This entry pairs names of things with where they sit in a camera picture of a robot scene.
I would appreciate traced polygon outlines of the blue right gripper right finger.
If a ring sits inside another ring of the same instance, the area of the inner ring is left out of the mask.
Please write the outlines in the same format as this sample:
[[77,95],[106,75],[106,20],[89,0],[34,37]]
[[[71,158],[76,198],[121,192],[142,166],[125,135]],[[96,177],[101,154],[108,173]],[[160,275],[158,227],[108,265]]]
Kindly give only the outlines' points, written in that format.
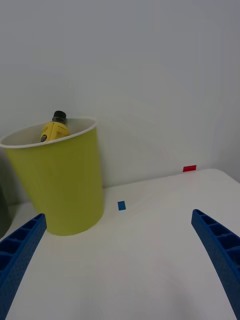
[[199,209],[191,225],[201,240],[224,288],[232,310],[240,318],[240,237]]

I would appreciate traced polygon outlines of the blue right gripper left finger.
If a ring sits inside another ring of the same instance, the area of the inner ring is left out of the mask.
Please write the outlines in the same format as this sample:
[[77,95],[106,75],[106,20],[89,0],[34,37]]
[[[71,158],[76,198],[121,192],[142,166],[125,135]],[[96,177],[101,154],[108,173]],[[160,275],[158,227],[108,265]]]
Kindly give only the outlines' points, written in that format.
[[23,276],[46,229],[46,217],[41,213],[0,242],[1,320],[7,317]]

